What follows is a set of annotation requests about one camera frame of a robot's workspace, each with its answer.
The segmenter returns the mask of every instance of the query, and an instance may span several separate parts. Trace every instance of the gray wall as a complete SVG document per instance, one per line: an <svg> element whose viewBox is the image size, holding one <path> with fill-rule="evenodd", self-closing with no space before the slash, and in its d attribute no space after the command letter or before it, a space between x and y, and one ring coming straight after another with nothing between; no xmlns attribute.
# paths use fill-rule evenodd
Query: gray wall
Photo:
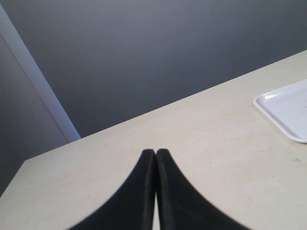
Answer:
<svg viewBox="0 0 307 230"><path fill-rule="evenodd" d="M0 195L24 160L67 139L0 33Z"/></svg>
<svg viewBox="0 0 307 230"><path fill-rule="evenodd" d="M0 0L82 136L307 49L306 0Z"/></svg>

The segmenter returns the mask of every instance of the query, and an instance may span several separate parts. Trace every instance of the white tray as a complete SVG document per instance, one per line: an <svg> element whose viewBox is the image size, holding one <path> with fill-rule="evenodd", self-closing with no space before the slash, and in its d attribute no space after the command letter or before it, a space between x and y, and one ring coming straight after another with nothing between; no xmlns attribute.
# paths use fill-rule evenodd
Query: white tray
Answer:
<svg viewBox="0 0 307 230"><path fill-rule="evenodd" d="M259 95L254 104L290 139L307 143L307 80Z"/></svg>

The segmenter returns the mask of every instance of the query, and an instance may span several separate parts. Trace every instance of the table surface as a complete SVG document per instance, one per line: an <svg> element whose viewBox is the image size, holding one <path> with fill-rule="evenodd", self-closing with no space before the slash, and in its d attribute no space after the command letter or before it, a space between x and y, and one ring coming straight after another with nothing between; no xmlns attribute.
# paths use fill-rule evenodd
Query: table surface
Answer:
<svg viewBox="0 0 307 230"><path fill-rule="evenodd" d="M253 99L306 76L304 51L26 160L0 198L0 229L66 229L110 198L143 149L167 148L193 186L235 220L305 230L307 146ZM153 225L159 229L157 216Z"/></svg>

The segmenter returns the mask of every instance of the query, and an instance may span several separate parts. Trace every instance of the table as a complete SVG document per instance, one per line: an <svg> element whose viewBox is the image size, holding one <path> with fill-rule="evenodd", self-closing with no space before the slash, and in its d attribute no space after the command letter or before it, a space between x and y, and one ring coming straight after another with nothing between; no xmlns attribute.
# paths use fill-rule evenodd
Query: table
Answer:
<svg viewBox="0 0 307 230"><path fill-rule="evenodd" d="M70 227L120 187L148 148L168 148L193 186L247 227L307 229L307 146L252 102L306 77L304 51L26 160L0 198L0 229Z"/></svg>

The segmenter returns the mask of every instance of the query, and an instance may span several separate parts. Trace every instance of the black object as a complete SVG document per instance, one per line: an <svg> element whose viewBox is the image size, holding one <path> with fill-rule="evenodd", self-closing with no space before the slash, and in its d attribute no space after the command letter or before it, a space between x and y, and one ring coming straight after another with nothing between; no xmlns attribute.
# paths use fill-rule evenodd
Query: black object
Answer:
<svg viewBox="0 0 307 230"><path fill-rule="evenodd" d="M70 230L151 230L155 192L161 230L248 230L202 197L167 149L144 150L116 193Z"/></svg>
<svg viewBox="0 0 307 230"><path fill-rule="evenodd" d="M167 149L158 150L156 157L161 230L247 230L194 189Z"/></svg>
<svg viewBox="0 0 307 230"><path fill-rule="evenodd" d="M156 175L155 153L144 150L116 193L71 230L151 230Z"/></svg>

